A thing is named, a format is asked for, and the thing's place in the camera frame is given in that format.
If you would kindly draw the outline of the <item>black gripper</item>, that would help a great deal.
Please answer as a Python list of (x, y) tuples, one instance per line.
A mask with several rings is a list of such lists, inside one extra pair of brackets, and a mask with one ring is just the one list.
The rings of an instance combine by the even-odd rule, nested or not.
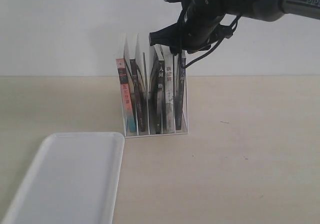
[(226, 12), (223, 0), (182, 0), (177, 22), (149, 34), (149, 44), (168, 46), (178, 54), (209, 50), (211, 45), (232, 36), (233, 27), (222, 25)]

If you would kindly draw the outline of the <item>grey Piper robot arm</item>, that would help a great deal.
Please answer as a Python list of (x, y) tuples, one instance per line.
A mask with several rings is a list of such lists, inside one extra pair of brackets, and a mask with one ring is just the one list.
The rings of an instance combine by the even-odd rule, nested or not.
[(181, 3), (182, 10), (176, 23), (149, 34), (150, 45), (168, 46), (173, 53), (185, 50), (195, 53), (210, 49), (218, 40), (230, 37), (234, 31), (222, 25), (226, 15), (236, 20), (247, 17), (273, 22), (285, 14), (314, 19), (320, 17), (320, 0), (164, 0)]

